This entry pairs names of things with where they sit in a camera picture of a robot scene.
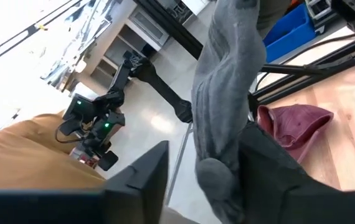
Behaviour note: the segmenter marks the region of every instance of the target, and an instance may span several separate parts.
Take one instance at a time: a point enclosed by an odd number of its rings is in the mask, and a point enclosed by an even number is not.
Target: gray fabric
[[[222,223],[244,220],[237,136],[247,123],[248,90],[265,63],[262,37],[290,4],[261,1],[217,2],[192,88],[197,180]]]

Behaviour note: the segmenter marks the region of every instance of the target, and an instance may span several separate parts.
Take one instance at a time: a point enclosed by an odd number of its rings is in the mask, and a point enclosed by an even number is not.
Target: blue bin
[[[271,29],[263,43],[267,62],[272,62],[316,37],[305,4],[282,17]]]

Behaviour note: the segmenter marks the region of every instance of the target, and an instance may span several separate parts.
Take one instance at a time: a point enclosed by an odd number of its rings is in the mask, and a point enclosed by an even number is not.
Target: maroon fabric
[[[259,125],[298,162],[333,118],[332,112],[311,105],[258,108]]]

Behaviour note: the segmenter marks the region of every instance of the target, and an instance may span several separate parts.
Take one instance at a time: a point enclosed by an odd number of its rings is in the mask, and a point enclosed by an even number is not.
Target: black cable
[[[297,56],[299,56],[299,55],[301,55],[301,54],[303,54],[303,53],[307,52],[308,50],[311,50],[311,49],[313,49],[313,48],[315,48],[315,47],[319,47],[319,46],[321,46],[321,45],[328,44],[328,43],[331,43],[331,42],[336,42],[336,41],[340,41],[340,40],[346,40],[346,39],[349,39],[349,38],[352,38],[352,37],[355,37],[355,34],[344,35],[344,36],[341,36],[341,37],[335,37],[335,38],[331,38],[331,39],[329,39],[329,40],[324,40],[324,41],[318,42],[318,43],[316,43],[316,44],[313,44],[312,46],[309,46],[309,47],[307,47],[307,48],[301,50],[300,52],[296,53],[294,56],[292,56],[292,57],[286,59],[285,61],[283,61],[283,62],[281,63],[281,65],[283,65],[283,64],[285,64],[285,63],[287,63],[287,62],[291,62],[291,61],[292,61],[294,58],[296,58]],[[257,86],[255,87],[255,91],[258,90],[259,84],[260,84],[260,83],[263,81],[263,79],[265,79],[266,76],[269,75],[269,74],[270,74],[270,73],[268,72],[268,73],[264,74],[264,76],[263,76],[262,78],[259,79],[259,81],[258,81],[258,83],[257,83]]]
[[[78,138],[78,139],[66,140],[66,141],[59,140],[59,138],[57,137],[57,134],[58,134],[59,131],[60,131],[61,125],[65,124],[66,122],[71,121],[71,120],[73,120],[73,119],[74,119],[74,118],[70,118],[70,119],[64,121],[62,124],[60,124],[59,127],[57,127],[57,129],[55,130],[55,133],[54,133],[54,138],[55,138],[55,140],[56,140],[57,142],[62,143],[62,144],[68,144],[68,143],[73,143],[73,142],[84,141],[84,140],[87,139],[87,138]]]

